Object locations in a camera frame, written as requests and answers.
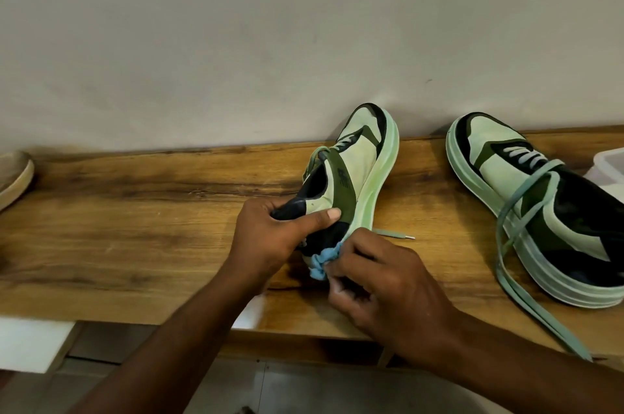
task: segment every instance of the hand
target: hand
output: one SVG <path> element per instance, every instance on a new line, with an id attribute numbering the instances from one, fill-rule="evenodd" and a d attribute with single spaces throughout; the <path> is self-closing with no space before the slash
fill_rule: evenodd
<path id="1" fill-rule="evenodd" d="M 370 338 L 411 363 L 424 367 L 435 363 L 452 340 L 461 313 L 415 251 L 357 229 L 325 271 L 330 278 L 330 304 Z M 370 296 L 356 297 L 338 279 L 342 276 Z"/>
<path id="2" fill-rule="evenodd" d="M 288 260 L 296 246 L 311 233 L 328 228 L 340 218 L 340 209 L 309 213 L 295 220 L 275 220 L 271 212 L 290 197 L 252 198 L 238 214 L 230 255 L 231 267 L 258 291 Z"/>

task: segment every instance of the tan shoe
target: tan shoe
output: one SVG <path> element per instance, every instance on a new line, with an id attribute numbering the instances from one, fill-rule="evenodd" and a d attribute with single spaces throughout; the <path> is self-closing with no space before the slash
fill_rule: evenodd
<path id="1" fill-rule="evenodd" d="M 33 180 L 35 164 L 20 151 L 0 154 L 0 211 L 15 202 Z"/>

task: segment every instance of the blue cloth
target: blue cloth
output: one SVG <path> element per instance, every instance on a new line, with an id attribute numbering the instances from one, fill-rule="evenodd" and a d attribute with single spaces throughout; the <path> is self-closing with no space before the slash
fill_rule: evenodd
<path id="1" fill-rule="evenodd" d="M 329 261 L 333 261 L 340 255 L 340 247 L 343 245 L 339 242 L 334 248 L 325 248 L 320 255 L 312 255 L 312 268 L 310 268 L 310 276 L 319 281 L 327 279 L 323 265 Z"/>

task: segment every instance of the green sneaker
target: green sneaker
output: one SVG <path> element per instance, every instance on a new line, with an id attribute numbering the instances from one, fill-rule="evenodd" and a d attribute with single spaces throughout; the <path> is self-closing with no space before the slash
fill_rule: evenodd
<path id="1" fill-rule="evenodd" d="M 297 196 L 271 214 L 277 220 L 292 220 L 317 210 L 341 210 L 339 221 L 300 245 L 312 277 L 325 277 L 323 262 L 337 255 L 341 242 L 355 229 L 372 229 L 379 190 L 398 152 L 399 131 L 390 114 L 364 103 L 351 114 L 335 145 L 312 153 Z"/>
<path id="2" fill-rule="evenodd" d="M 624 299 L 624 204 L 484 113 L 451 125 L 446 152 L 458 178 L 498 217 L 496 274 L 503 289 L 574 352 L 591 359 L 509 275 L 503 258 L 513 245 L 535 282 L 567 304 L 619 304 Z M 509 236 L 505 244 L 503 229 Z"/>

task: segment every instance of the white wall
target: white wall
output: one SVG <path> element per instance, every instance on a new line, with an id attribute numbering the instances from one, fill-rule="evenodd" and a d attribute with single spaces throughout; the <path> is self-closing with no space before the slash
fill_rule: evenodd
<path id="1" fill-rule="evenodd" d="M 0 0 L 0 150 L 624 122 L 624 0 Z"/>

